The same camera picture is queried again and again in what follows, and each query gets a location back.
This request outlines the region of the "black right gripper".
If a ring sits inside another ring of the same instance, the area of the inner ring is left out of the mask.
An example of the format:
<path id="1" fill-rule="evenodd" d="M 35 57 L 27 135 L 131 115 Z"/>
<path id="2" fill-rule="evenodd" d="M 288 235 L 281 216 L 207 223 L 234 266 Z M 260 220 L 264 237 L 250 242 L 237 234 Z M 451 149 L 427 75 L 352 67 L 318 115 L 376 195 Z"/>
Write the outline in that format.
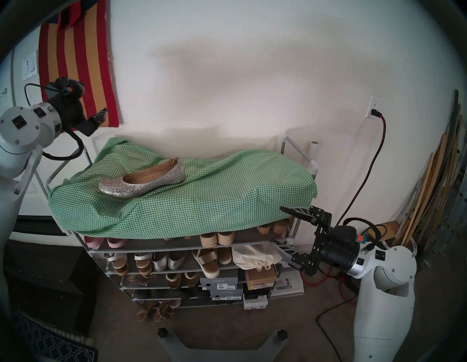
<path id="1" fill-rule="evenodd" d="M 306 274 L 309 276 L 316 274 L 322 262 L 345 272 L 351 270 L 356 263 L 360 251 L 360 242 L 357 241 L 358 234 L 356 228 L 348 224 L 351 221 L 366 223 L 365 219 L 356 217 L 347 218 L 343 225 L 333 228 L 331 227 L 332 215 L 328 212 L 323 212 L 322 209 L 317 207 L 289 208 L 281 206 L 280 210 L 296 219 L 317 226 L 310 254 L 302 253 L 295 247 L 285 243 L 272 241 L 272 245 L 279 256 L 281 256 L 282 261 L 299 271 L 306 270 Z"/>

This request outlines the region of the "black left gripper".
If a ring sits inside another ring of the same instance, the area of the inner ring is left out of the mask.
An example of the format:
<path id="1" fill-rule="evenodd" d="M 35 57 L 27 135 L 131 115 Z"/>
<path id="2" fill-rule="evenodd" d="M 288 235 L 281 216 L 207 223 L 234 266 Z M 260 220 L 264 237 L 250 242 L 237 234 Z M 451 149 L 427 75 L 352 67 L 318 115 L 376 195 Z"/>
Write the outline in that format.
<path id="1" fill-rule="evenodd" d="M 55 95 L 48 99 L 60 118 L 60 126 L 55 126 L 55 136 L 64 131 L 77 130 L 91 136 L 107 120 L 108 110 L 103 108 L 90 118 L 84 115 L 81 98 L 85 94 L 84 84 L 71 78 L 57 78 L 48 84 L 48 90 L 55 89 Z"/>

